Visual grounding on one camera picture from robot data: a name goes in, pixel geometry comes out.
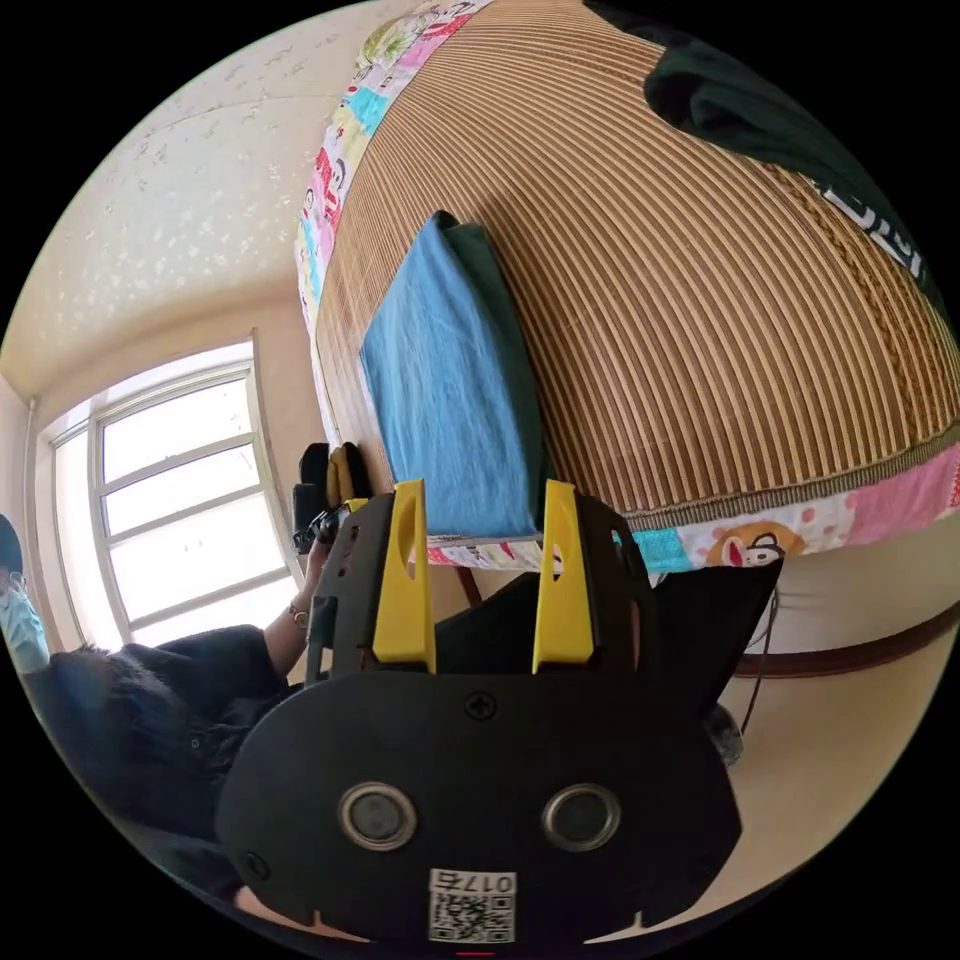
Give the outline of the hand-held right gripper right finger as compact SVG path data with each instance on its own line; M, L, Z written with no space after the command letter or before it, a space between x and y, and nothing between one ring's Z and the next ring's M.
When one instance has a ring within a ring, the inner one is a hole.
M573 485L549 480L532 672L582 667L594 651L590 600Z

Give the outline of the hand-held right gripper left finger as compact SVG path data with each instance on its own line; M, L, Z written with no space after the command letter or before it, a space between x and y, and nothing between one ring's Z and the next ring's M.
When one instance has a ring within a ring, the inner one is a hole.
M436 670L427 550L425 484L399 483L388 524L372 652L386 668Z

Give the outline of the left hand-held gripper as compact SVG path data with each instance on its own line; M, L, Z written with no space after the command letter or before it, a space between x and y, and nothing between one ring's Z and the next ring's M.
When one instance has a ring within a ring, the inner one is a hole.
M352 505L369 499L369 474L359 448L331 448L315 442L299 462L299 481L292 489L293 545L306 555L315 539L332 543Z

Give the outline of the person's left hand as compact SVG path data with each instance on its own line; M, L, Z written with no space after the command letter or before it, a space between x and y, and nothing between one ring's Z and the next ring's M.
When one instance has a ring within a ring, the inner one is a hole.
M315 539L306 556L301 599L303 605L307 608L312 604L313 597L329 558L330 550L330 544L324 543L320 539Z

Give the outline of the person's right hand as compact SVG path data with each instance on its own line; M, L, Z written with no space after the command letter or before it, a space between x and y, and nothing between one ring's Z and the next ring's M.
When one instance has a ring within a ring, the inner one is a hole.
M289 917L267 907L248 887L243 887L236 892L233 897L233 905L237 909L259 920L270 922L275 925L282 925L289 928L314 933L320 929L317 917L314 917L312 921L307 922L306 924L294 921Z

